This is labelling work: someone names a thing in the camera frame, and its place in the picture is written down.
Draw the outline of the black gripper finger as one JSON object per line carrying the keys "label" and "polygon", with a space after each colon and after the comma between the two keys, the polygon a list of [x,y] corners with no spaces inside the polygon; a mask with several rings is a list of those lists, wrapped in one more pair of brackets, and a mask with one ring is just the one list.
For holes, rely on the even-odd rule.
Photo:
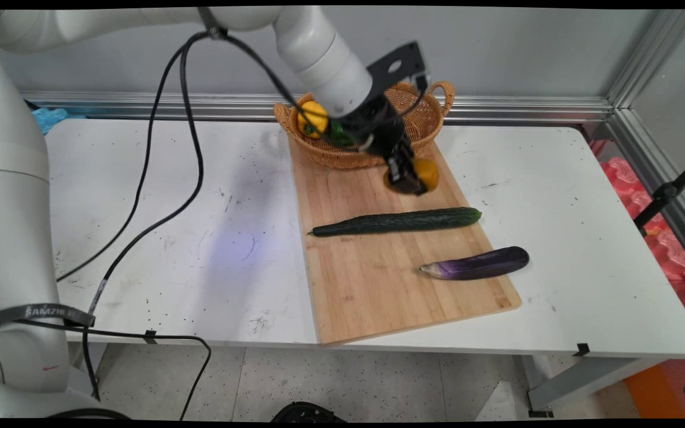
{"label": "black gripper finger", "polygon": [[401,142],[401,192],[420,196],[429,192],[426,182],[416,171],[415,153],[411,143]]}
{"label": "black gripper finger", "polygon": [[405,177],[403,169],[404,157],[402,152],[393,152],[386,157],[388,171],[385,173],[385,183],[388,186],[399,186]]}

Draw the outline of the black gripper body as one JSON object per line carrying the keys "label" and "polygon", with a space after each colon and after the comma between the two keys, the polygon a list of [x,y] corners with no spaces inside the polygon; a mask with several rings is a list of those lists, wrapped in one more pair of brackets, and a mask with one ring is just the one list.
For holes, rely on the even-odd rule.
{"label": "black gripper body", "polygon": [[384,94],[369,99],[348,115],[338,119],[359,152],[378,156],[388,162],[410,160],[410,139],[405,122]]}

